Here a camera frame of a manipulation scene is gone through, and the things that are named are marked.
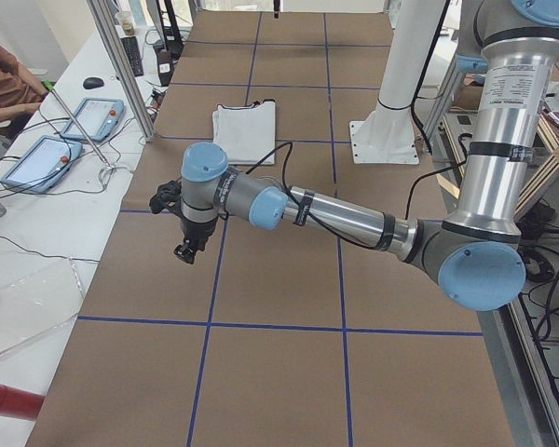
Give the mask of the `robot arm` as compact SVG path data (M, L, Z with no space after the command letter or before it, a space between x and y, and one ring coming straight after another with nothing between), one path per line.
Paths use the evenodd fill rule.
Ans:
M211 142L184 153L181 177L161 184L153 213L179 217L176 256L193 263L222 213L274 229L281 219L318 225L368 250L387 251L477 311L511 302L525 284L514 213L552 67L559 61L559 1L471 1L459 48L481 55L486 77L456 208L441 222L399 219L230 167Z

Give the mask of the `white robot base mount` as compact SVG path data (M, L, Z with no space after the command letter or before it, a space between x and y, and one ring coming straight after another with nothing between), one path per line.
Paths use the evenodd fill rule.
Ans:
M413 102L447 8L446 1L402 2L376 107L365 120L349 123L354 163L418 163Z

